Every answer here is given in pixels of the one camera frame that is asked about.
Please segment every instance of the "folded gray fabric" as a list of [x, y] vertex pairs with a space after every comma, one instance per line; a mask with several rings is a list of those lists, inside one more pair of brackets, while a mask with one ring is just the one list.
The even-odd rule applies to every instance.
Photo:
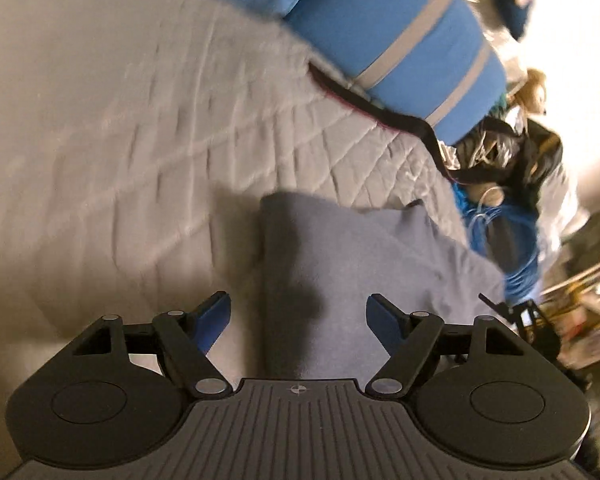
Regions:
[[264, 229], [266, 374], [357, 378], [364, 387], [388, 356], [366, 326], [369, 295], [409, 313], [472, 324], [504, 297], [495, 265], [441, 234], [417, 201], [358, 212], [276, 193], [260, 204]]

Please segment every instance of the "blue rope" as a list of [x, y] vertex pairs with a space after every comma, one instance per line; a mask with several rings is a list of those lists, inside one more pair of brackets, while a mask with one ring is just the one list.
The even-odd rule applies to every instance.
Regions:
[[536, 215], [514, 203], [505, 201], [498, 207], [478, 206], [469, 202], [464, 191], [454, 184], [456, 205], [462, 213], [471, 248], [487, 256], [486, 227], [493, 219], [504, 216], [511, 225], [520, 249], [520, 266], [514, 272], [505, 273], [505, 298], [509, 304], [518, 304], [534, 290], [540, 279], [538, 266], [538, 231]]

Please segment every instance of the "white wall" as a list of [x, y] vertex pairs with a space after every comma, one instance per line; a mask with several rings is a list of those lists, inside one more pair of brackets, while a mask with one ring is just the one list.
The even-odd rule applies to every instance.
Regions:
[[547, 74], [548, 112], [540, 118], [564, 142], [580, 199], [600, 200], [600, 0], [536, 0], [523, 51]]

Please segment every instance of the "black mechanical device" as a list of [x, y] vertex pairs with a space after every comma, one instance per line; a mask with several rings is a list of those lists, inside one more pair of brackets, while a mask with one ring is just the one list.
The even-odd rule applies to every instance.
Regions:
[[[244, 379], [206, 358], [230, 318], [218, 292], [148, 324], [103, 316], [9, 400], [24, 460], [9, 480], [503, 480], [588, 478], [581, 391], [492, 316], [402, 313], [375, 294], [389, 359], [355, 380]], [[129, 354], [156, 354], [163, 375]], [[435, 373], [442, 359], [459, 365]]]

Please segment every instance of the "quilted bedspread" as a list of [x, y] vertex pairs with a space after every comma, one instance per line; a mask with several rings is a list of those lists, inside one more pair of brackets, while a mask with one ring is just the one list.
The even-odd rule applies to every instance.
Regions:
[[105, 313], [146, 322], [218, 289], [210, 353], [260, 366], [260, 198], [422, 198], [462, 239], [415, 138], [323, 95], [311, 48], [220, 0], [0, 0], [0, 474], [13, 389]]

